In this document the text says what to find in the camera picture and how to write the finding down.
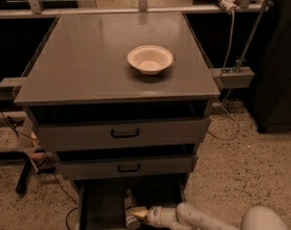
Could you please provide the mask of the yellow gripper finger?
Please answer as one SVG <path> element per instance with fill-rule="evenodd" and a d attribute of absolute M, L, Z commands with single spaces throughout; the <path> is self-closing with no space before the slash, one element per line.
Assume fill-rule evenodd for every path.
<path fill-rule="evenodd" d="M 141 221 L 145 221 L 149 210 L 145 206 L 132 207 L 129 210 L 129 214 Z"/>

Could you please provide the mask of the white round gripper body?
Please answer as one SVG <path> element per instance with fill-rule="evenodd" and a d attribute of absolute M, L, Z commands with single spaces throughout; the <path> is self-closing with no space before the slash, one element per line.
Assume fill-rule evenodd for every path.
<path fill-rule="evenodd" d="M 148 214 L 146 216 L 146 224 L 149 226 L 161 226 L 161 212 L 162 207 L 161 206 L 152 206 L 148 210 Z"/>

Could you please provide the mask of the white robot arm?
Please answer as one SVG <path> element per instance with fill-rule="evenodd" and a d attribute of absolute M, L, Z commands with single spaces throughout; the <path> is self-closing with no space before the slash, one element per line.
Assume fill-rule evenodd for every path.
<path fill-rule="evenodd" d="M 181 202 L 175 208 L 131 207 L 126 213 L 143 224 L 168 230 L 287 230 L 283 219 L 263 206 L 249 209 L 239 227 L 205 214 L 187 202 Z"/>

